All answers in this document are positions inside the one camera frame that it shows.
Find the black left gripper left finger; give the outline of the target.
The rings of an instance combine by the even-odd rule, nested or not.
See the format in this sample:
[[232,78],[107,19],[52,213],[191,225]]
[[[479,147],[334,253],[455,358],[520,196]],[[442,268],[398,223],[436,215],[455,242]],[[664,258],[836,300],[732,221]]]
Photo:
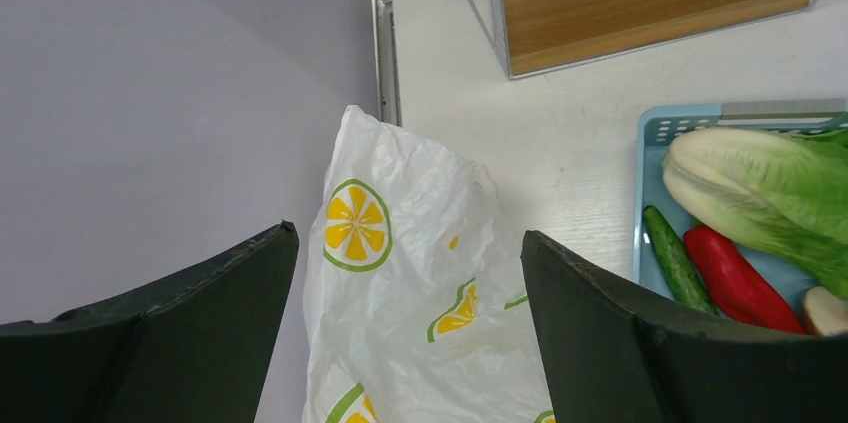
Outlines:
[[281,222],[54,319],[1,328],[5,422],[251,422],[291,288]]

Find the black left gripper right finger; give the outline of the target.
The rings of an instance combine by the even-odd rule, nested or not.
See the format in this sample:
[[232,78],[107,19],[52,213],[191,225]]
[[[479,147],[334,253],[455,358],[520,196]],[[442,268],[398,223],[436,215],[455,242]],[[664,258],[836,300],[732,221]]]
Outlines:
[[521,251],[561,422],[843,422],[847,339],[690,309],[539,231]]

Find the white plastic grocery bag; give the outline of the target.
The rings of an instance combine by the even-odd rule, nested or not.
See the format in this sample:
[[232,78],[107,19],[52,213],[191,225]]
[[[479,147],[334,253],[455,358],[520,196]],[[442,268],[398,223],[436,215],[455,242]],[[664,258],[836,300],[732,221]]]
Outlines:
[[486,169],[345,111],[309,234],[306,422],[551,422],[521,261]]

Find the green cucumber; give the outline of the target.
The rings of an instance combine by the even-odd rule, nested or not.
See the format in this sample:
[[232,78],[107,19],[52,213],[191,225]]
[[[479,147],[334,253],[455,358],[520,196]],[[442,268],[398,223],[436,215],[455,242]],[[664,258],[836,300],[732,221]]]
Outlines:
[[688,308],[718,316],[719,311],[707,295],[681,238],[667,219],[655,206],[649,205],[642,211],[642,220],[655,259],[674,299]]

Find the red pepper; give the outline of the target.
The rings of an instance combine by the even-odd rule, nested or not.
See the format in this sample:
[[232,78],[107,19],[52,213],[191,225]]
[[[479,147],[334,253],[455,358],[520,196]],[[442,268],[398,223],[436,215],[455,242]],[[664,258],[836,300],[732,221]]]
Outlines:
[[707,226],[683,236],[708,295],[730,318],[788,333],[806,333],[782,296],[741,255],[734,243]]

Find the beige mushroom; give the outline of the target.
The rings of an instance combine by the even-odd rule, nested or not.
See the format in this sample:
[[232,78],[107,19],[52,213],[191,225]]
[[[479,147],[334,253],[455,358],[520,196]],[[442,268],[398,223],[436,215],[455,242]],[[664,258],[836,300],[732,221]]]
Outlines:
[[847,301],[823,286],[809,289],[801,301],[802,322],[809,333],[833,336],[847,333]]

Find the green napa cabbage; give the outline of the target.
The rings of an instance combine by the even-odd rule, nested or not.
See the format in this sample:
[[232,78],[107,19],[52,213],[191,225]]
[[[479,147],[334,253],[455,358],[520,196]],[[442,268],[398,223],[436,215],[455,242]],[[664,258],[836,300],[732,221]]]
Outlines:
[[847,296],[846,130],[812,136],[693,131],[669,146],[662,179],[701,223]]

